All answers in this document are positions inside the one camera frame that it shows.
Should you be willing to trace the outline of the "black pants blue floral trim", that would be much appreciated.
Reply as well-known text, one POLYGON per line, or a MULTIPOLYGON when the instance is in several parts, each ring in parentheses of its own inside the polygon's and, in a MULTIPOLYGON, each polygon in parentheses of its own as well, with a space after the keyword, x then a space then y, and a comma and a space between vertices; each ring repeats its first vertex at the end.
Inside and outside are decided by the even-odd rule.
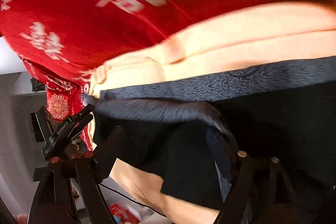
MULTIPOLYGON (((206 101, 220 112, 242 150, 279 159, 301 202, 319 205, 335 185, 335 57, 256 65, 101 95, 206 101)), ((162 178, 161 193, 219 207, 221 190, 206 125, 95 118, 93 141, 101 143, 114 126, 123 127, 129 139, 121 159, 162 178)))

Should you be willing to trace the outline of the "cream cushion cover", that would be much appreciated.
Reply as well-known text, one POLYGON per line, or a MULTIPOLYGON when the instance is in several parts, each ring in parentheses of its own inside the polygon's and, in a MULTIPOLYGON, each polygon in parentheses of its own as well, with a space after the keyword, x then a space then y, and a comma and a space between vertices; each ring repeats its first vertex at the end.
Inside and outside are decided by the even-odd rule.
POLYGON ((89 95, 218 100, 322 83, 335 69, 335 6, 281 2, 202 21, 156 46, 106 61, 90 77, 89 95))

